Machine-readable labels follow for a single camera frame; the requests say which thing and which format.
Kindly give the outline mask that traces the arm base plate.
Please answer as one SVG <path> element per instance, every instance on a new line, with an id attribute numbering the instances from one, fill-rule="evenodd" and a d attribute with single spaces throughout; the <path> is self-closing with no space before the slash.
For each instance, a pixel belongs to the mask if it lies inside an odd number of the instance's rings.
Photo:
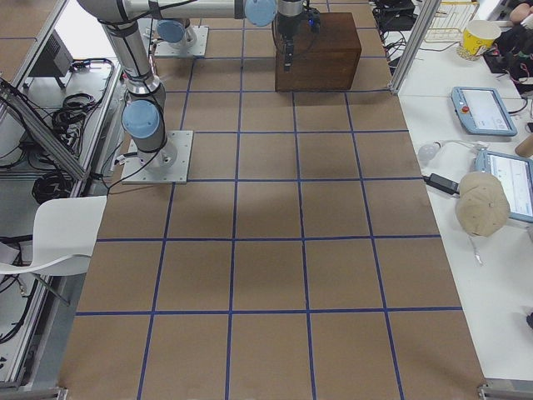
<path id="1" fill-rule="evenodd" d="M 156 156 L 138 152 L 131 139 L 128 157 L 122 168 L 125 184 L 186 184 L 191 160 L 193 131 L 167 131 L 167 143 Z"/>
<path id="2" fill-rule="evenodd" d="M 190 26 L 180 42 L 159 39 L 155 47 L 156 58 L 204 58 L 207 49 L 208 26 Z"/>

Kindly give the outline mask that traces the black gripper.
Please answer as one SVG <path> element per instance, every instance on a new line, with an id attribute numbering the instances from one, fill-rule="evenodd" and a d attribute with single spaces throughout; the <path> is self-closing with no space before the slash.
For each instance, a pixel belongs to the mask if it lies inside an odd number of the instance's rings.
<path id="1" fill-rule="evenodd" d="M 276 15 L 276 31 L 283 41 L 283 69 L 290 70 L 293 63 L 293 37 L 298 31 L 298 16 Z"/>

